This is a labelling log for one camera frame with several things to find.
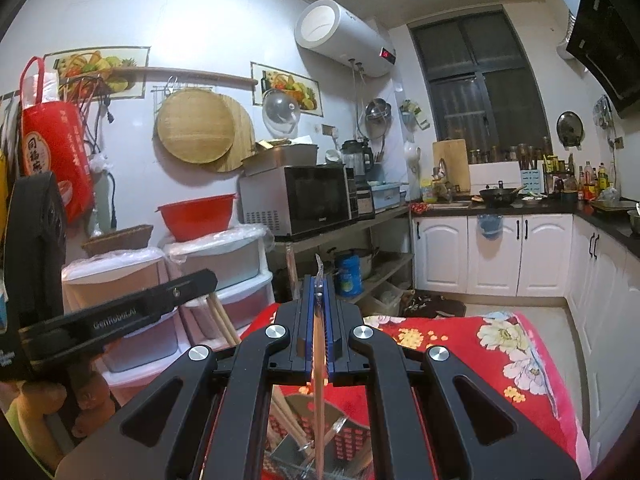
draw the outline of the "wicker basket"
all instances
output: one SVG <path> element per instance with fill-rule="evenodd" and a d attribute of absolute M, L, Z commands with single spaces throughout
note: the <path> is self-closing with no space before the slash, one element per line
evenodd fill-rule
<path fill-rule="evenodd" d="M 145 249 L 149 244 L 149 238 L 151 238 L 151 231 L 153 230 L 154 227 L 152 225 L 137 225 L 91 238 L 82 244 L 82 248 L 90 258 L 110 251 Z"/>

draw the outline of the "sink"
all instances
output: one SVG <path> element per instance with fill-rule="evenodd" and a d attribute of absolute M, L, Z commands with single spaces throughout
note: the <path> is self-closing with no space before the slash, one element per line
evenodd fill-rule
<path fill-rule="evenodd" d="M 461 202 L 440 202 L 431 204 L 434 209 L 467 209 L 471 205 L 471 200 Z"/>

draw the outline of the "window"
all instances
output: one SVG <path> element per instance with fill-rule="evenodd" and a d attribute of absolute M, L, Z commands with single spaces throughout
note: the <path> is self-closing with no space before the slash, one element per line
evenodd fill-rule
<path fill-rule="evenodd" d="M 538 86 L 506 15 L 488 12 L 412 29 L 438 140 L 468 150 L 543 148 L 548 136 Z"/>

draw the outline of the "cabinet door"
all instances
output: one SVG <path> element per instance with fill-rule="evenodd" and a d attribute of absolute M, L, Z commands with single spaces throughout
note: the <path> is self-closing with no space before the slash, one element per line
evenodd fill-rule
<path fill-rule="evenodd" d="M 416 288 L 466 292 L 466 217 L 421 218 L 414 247 Z"/>
<path fill-rule="evenodd" d="M 619 293 L 625 269 L 626 249 L 602 231 L 593 241 L 593 271 L 590 286 L 580 308 L 577 323 L 584 361 L 589 363 L 598 339 L 606 337 L 601 328 L 612 309 L 620 302 Z"/>
<path fill-rule="evenodd" d="M 572 215 L 523 216 L 518 296 L 564 297 L 571 251 Z"/>
<path fill-rule="evenodd" d="M 574 218 L 566 302 L 569 304 L 576 326 L 582 320 L 582 301 L 587 297 L 587 290 L 591 283 L 591 271 L 595 261 L 593 259 L 595 237 L 595 227 L 582 218 Z"/>
<path fill-rule="evenodd" d="M 468 219 L 469 294 L 515 296 L 520 273 L 522 250 L 522 217 L 502 218 L 502 234 L 496 240 L 482 236 L 477 217 Z"/>
<path fill-rule="evenodd" d="M 640 261 L 632 254 L 626 253 L 616 290 L 586 359 L 594 463 L 609 452 L 640 399 Z"/>

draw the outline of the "red shopping bag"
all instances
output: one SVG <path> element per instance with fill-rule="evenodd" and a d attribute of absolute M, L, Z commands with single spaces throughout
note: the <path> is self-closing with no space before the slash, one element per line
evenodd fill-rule
<path fill-rule="evenodd" d="M 44 60 L 32 57 L 20 76 L 20 96 L 27 70 L 38 64 L 35 104 L 22 111 L 22 156 L 26 174 L 52 171 L 73 222 L 93 203 L 93 184 L 84 151 L 78 108 L 63 101 L 42 102 Z"/>

